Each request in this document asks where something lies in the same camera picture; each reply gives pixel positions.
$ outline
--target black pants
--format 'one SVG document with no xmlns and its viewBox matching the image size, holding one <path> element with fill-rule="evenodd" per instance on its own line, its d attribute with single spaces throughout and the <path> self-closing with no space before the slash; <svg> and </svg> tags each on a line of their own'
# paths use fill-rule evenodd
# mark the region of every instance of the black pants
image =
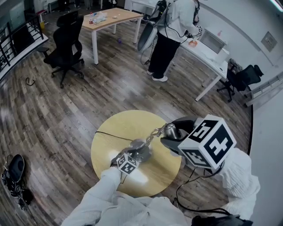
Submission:
<svg viewBox="0 0 283 226">
<path fill-rule="evenodd" d="M 154 78 L 161 79 L 180 46 L 180 42 L 167 38 L 159 32 L 157 35 L 158 40 L 150 59 L 149 71 L 154 73 Z"/>
</svg>

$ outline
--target white desk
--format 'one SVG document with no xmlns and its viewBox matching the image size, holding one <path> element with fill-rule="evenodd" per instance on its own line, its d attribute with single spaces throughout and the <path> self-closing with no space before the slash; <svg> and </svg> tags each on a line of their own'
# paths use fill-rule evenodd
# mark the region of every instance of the white desk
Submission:
<svg viewBox="0 0 283 226">
<path fill-rule="evenodd" d="M 150 2 L 150 1 L 141 1 L 141 0 L 131 0 L 131 5 L 130 5 L 130 11 L 133 10 L 133 4 L 139 4 L 139 5 L 143 5 L 147 8 L 151 8 L 152 9 L 152 13 L 154 12 L 156 3 L 154 2 Z"/>
<path fill-rule="evenodd" d="M 199 101 L 221 78 L 226 79 L 227 77 L 227 70 L 228 70 L 228 62 L 224 61 L 221 65 L 218 65 L 215 63 L 212 59 L 214 59 L 217 54 L 208 48 L 206 45 L 201 43 L 200 41 L 196 40 L 198 42 L 196 47 L 190 47 L 189 42 L 192 39 L 188 39 L 185 41 L 181 47 L 185 50 L 187 50 L 191 55 L 193 55 L 195 58 L 197 58 L 199 61 L 203 62 L 207 67 L 209 67 L 216 75 L 217 77 L 210 83 L 210 81 L 214 78 L 215 75 L 211 75 L 204 83 L 203 87 L 205 87 L 204 91 L 195 99 L 196 101 Z"/>
</svg>

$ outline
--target wooden desk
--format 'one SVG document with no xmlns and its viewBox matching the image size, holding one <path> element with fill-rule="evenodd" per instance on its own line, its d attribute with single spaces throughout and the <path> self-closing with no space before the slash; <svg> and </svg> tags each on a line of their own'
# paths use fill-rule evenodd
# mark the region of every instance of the wooden desk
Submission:
<svg viewBox="0 0 283 226">
<path fill-rule="evenodd" d="M 123 23 L 129 20 L 133 19 L 138 19 L 138 23 L 136 26 L 136 32 L 134 34 L 134 43 L 137 43 L 138 41 L 138 31 L 140 29 L 141 21 L 143 15 L 135 13 L 135 12 L 130 12 L 124 9 L 120 8 L 113 8 L 113 9 L 107 9 L 101 11 L 103 13 L 107 13 L 108 18 L 105 21 L 100 22 L 99 24 L 89 24 L 89 16 L 86 15 L 84 16 L 84 21 L 83 21 L 83 28 L 90 30 L 92 32 L 92 48 L 93 48 L 93 58 L 94 58 L 94 63 L 98 64 L 98 54 L 97 54 L 97 39 L 96 39 L 96 32 L 98 30 L 101 30 L 103 28 L 113 26 L 113 34 L 116 33 L 116 25 L 118 23 Z"/>
<path fill-rule="evenodd" d="M 120 112 L 107 119 L 98 131 L 113 134 L 127 139 L 145 139 L 154 128 L 162 127 L 166 122 L 159 116 L 140 110 Z M 96 133 L 92 142 L 92 165 L 96 175 L 108 169 L 110 161 L 130 141 L 115 138 L 106 134 Z M 118 190 L 130 196 L 153 196 L 167 188 L 175 179 L 181 157 L 173 157 L 169 149 L 154 138 L 153 155 L 149 161 L 140 163 L 139 167 L 120 184 Z"/>
</svg>

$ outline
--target black printed pattern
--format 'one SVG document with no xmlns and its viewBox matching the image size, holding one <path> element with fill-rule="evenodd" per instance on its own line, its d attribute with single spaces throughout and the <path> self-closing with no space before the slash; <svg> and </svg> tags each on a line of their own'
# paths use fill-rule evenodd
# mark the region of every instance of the black printed pattern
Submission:
<svg viewBox="0 0 283 226">
<path fill-rule="evenodd" d="M 119 160 L 118 160 L 118 167 L 120 167 L 124 162 L 125 162 L 125 156 L 123 155 Z"/>
<path fill-rule="evenodd" d="M 204 148 L 217 164 L 232 146 L 232 139 L 225 127 L 221 125 L 216 133 L 204 145 Z"/>
<path fill-rule="evenodd" d="M 123 165 L 123 167 L 120 169 L 121 171 L 127 173 L 127 174 L 130 174 L 131 172 L 133 172 L 135 170 L 135 166 L 129 164 L 129 163 L 126 163 L 125 165 Z"/>
<path fill-rule="evenodd" d="M 130 156 L 128 156 L 128 161 L 129 161 L 130 163 L 133 163 L 135 166 L 137 165 L 136 160 L 134 160 L 134 159 L 131 158 Z"/>
<path fill-rule="evenodd" d="M 211 167 L 207 160 L 204 158 L 199 150 L 185 150 L 182 149 L 184 155 L 193 163 L 195 166 L 200 167 Z"/>
<path fill-rule="evenodd" d="M 218 121 L 204 120 L 196 130 L 189 136 L 190 139 L 200 143 L 210 133 L 210 131 L 216 126 Z"/>
</svg>

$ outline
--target round wooden table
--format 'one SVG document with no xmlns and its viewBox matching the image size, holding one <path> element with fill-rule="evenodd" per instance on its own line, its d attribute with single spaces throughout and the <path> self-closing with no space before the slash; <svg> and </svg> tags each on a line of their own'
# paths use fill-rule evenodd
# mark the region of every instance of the round wooden table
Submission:
<svg viewBox="0 0 283 226">
<path fill-rule="evenodd" d="M 166 122 L 159 116 L 140 110 L 120 112 L 107 119 L 98 129 L 127 139 L 145 139 L 155 128 L 161 128 Z M 111 160 L 130 141 L 96 133 L 92 142 L 92 165 L 96 175 L 108 169 Z M 118 190 L 130 196 L 153 196 L 167 188 L 175 179 L 181 165 L 181 157 L 174 157 L 170 150 L 155 137 L 151 143 L 151 158 L 140 163 L 139 167 L 127 176 Z"/>
</svg>

